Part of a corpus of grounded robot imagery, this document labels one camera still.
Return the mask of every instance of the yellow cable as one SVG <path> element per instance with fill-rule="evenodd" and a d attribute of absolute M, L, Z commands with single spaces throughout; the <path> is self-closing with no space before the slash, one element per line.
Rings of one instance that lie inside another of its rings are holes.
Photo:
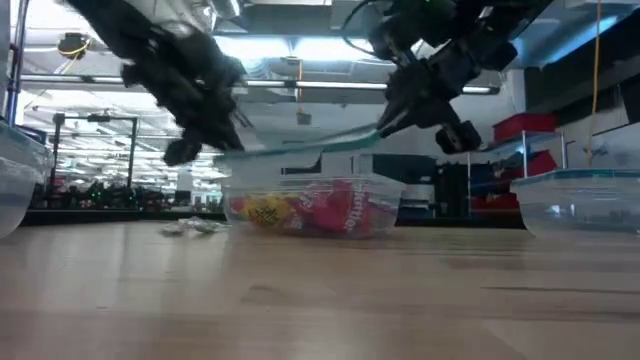
<path fill-rule="evenodd" d="M 595 59 L 593 64 L 593 103 L 591 104 L 591 119 L 589 121 L 589 138 L 587 140 L 587 167 L 591 168 L 593 153 L 591 146 L 593 141 L 593 133 L 596 126 L 596 112 L 598 108 L 598 67 L 600 63 L 600 19 L 602 17 L 602 0 L 598 0 L 598 8 L 596 15 L 596 46 Z"/>
<path fill-rule="evenodd" d="M 298 62 L 298 81 L 302 80 L 302 59 Z M 298 112 L 302 113 L 302 89 L 298 87 Z"/>
<path fill-rule="evenodd" d="M 58 52 L 61 55 L 76 55 L 76 54 L 79 54 L 79 53 L 87 50 L 87 48 L 89 47 L 90 43 L 91 43 L 91 39 L 87 40 L 87 42 L 79 49 L 72 50 L 72 51 L 60 51 L 60 50 L 58 50 Z"/>

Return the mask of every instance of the black machine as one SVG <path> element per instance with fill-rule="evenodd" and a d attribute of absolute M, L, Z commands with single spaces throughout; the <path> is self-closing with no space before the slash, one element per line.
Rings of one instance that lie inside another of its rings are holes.
<path fill-rule="evenodd" d="M 237 59 L 220 51 L 211 36 L 186 23 L 155 24 L 125 0 L 67 2 L 115 55 L 131 62 L 122 69 L 125 85 L 144 86 L 184 129 L 182 139 L 165 152 L 168 165 L 192 161 L 202 144 L 222 151 L 243 150 L 231 121 L 236 109 L 231 87 L 244 70 Z M 510 40 L 551 2 L 364 0 L 356 6 L 344 27 L 366 6 L 386 7 L 368 34 L 371 54 L 398 66 L 387 83 L 388 104 L 378 121 L 381 135 L 413 125 L 441 125 L 436 141 L 445 153 L 480 146 L 473 125 L 461 122 L 449 101 L 483 69 L 506 67 L 517 56 Z M 428 59 L 417 59 L 411 46 L 420 39 L 442 47 Z"/>

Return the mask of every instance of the clear plastic container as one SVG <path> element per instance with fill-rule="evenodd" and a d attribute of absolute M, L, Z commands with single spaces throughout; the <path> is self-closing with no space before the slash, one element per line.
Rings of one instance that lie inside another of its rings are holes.
<path fill-rule="evenodd" d="M 236 226 L 297 236 L 362 238 L 394 226 L 404 184 L 367 174 L 287 176 L 275 186 L 223 185 L 224 211 Z"/>
<path fill-rule="evenodd" d="M 640 234 L 640 170 L 557 170 L 514 181 L 511 190 L 538 237 Z"/>
<path fill-rule="evenodd" d="M 0 121 L 0 239 L 20 225 L 35 184 L 44 182 L 51 165 L 44 145 Z"/>

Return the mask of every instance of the yellow candy wrapper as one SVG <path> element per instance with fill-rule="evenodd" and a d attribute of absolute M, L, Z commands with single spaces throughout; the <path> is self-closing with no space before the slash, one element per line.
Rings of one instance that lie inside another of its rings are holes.
<path fill-rule="evenodd" d="M 265 195 L 245 200 L 240 214 L 253 224 L 264 227 L 277 227 L 294 213 L 284 196 Z"/>

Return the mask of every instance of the transparent lid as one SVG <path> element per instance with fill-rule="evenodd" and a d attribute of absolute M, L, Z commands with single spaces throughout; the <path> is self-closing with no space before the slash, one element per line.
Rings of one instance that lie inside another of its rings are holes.
<path fill-rule="evenodd" d="M 535 184 L 549 184 L 557 186 L 559 181 L 568 180 L 573 186 L 593 186 L 602 183 L 607 184 L 624 183 L 636 184 L 640 187 L 640 170 L 636 169 L 562 169 L 550 173 L 532 176 L 526 179 L 515 180 L 511 183 L 512 188 L 525 187 Z"/>
<path fill-rule="evenodd" d="M 360 126 L 330 136 L 283 144 L 273 148 L 254 148 L 244 152 L 227 152 L 216 157 L 216 162 L 232 164 L 237 161 L 282 157 L 287 166 L 308 165 L 317 160 L 322 153 L 359 151 L 369 148 L 381 140 L 376 124 Z"/>

